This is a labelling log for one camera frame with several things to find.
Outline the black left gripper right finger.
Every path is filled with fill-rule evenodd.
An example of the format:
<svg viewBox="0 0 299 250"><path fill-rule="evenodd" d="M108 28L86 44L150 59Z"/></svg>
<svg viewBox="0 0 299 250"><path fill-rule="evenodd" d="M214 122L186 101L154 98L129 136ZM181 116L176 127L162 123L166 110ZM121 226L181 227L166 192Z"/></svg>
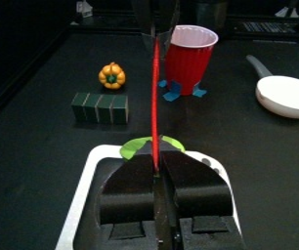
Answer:
<svg viewBox="0 0 299 250"><path fill-rule="evenodd" d="M180 151L161 153L172 184L184 250L245 250L229 183L205 162Z"/></svg>

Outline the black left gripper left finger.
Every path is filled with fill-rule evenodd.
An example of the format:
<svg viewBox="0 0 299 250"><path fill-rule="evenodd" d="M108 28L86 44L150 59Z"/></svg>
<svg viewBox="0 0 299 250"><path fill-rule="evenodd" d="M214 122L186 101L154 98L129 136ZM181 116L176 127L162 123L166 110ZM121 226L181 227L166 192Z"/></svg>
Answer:
<svg viewBox="0 0 299 250"><path fill-rule="evenodd" d="M105 158L101 171L97 250L157 250L153 224L152 160L140 154Z"/></svg>

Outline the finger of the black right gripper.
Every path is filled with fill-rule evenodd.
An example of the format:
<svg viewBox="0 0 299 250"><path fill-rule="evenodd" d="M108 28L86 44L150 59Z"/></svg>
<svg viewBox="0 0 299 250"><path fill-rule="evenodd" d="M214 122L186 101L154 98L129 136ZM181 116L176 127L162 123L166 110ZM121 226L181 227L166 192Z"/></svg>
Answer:
<svg viewBox="0 0 299 250"><path fill-rule="evenodd" d="M169 46L170 35L180 16L180 0L158 0L158 41L162 49Z"/></svg>
<svg viewBox="0 0 299 250"><path fill-rule="evenodd" d="M153 26L153 4L152 0L132 0L133 12L141 29L146 49L153 47L154 26Z"/></svg>

